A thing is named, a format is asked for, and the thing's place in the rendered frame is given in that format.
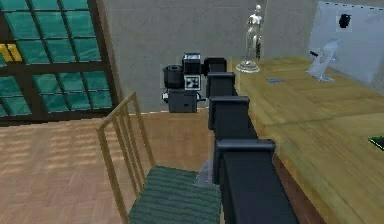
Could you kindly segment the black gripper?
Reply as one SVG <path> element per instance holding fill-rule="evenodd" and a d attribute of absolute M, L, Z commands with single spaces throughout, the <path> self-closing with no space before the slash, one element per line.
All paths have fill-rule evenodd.
<path fill-rule="evenodd" d="M 196 113 L 197 103 L 205 101 L 200 94 L 201 75 L 185 74 L 181 65 L 169 65 L 163 69 L 166 91 L 162 100 L 170 113 Z"/>

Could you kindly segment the wooden chair green seat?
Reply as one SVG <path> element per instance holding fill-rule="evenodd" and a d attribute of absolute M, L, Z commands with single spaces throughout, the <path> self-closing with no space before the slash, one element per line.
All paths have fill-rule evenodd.
<path fill-rule="evenodd" d="M 128 105 L 134 106 L 149 159 L 145 171 L 134 137 Z M 111 157 L 105 129 L 112 125 L 132 184 L 135 200 L 126 208 Z M 140 112 L 138 97 L 131 93 L 102 119 L 96 128 L 101 153 L 122 224 L 220 224 L 221 192 L 216 186 L 198 187 L 195 171 L 158 165 Z"/>

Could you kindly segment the silver human figure statue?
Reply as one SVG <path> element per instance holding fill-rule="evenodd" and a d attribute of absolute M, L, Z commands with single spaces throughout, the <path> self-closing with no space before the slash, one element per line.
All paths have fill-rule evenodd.
<path fill-rule="evenodd" d="M 243 73 L 257 73 L 260 68 L 257 61 L 261 58 L 261 42 L 264 19 L 261 14 L 262 6 L 257 4 L 254 13 L 246 22 L 246 48 L 244 59 L 236 66 Z"/>

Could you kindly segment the dark framed green window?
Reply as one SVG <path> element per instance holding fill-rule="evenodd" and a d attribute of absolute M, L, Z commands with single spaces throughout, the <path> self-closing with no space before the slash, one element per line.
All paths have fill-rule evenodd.
<path fill-rule="evenodd" d="M 100 118 L 120 98 L 103 0 L 0 0 L 0 127 Z"/>

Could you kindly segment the wooden desk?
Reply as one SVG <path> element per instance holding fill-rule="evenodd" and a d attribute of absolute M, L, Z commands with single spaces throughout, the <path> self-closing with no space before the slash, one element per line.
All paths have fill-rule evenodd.
<path fill-rule="evenodd" d="M 384 96 L 333 70 L 319 81 L 307 74 L 310 63 L 262 59 L 259 72 L 237 73 L 235 88 L 326 224 L 384 224 L 384 151 L 368 141 L 384 136 Z"/>

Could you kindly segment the silver computer monitor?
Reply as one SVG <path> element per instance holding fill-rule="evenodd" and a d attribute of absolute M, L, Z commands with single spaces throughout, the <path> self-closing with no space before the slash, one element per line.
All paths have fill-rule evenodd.
<path fill-rule="evenodd" d="M 330 66 L 384 92 L 384 8 L 319 1 L 308 49 L 341 43 Z"/>

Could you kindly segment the black green flat object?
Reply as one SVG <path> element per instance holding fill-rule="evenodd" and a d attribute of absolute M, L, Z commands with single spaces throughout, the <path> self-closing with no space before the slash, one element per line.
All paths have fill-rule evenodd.
<path fill-rule="evenodd" d="M 373 136 L 368 139 L 370 143 L 384 151 L 384 136 Z"/>

